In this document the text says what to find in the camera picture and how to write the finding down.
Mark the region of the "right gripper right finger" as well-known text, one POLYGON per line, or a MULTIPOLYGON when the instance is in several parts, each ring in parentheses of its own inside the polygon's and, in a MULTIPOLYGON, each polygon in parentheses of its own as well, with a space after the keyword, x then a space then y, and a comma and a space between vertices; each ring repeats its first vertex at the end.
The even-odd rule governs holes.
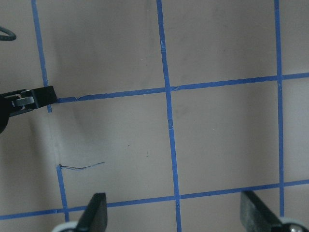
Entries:
POLYGON ((283 223, 253 192, 240 195, 240 221, 247 232, 281 232, 283 223))

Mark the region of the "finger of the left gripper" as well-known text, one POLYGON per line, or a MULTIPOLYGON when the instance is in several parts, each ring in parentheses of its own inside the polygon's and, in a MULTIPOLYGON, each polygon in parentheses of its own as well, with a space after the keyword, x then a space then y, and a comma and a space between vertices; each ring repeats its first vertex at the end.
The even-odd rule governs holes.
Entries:
POLYGON ((12 104, 10 114, 23 114, 57 102, 53 86, 35 89, 21 89, 9 93, 12 104))

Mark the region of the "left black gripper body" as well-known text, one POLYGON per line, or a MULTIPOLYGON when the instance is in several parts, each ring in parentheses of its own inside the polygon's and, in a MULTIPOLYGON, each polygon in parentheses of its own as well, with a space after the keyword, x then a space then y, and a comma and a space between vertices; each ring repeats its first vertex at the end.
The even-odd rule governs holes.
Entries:
POLYGON ((0 132, 2 133, 10 117, 10 114, 14 111, 14 106, 12 104, 10 97, 12 97, 15 92, 3 93, 0 95, 0 132))

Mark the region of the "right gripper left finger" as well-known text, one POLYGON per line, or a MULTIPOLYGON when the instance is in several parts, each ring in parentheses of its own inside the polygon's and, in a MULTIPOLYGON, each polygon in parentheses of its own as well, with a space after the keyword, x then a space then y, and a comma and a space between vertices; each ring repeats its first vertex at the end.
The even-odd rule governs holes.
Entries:
POLYGON ((93 195, 79 219, 76 232, 104 232, 108 224, 107 200, 105 193, 93 195))

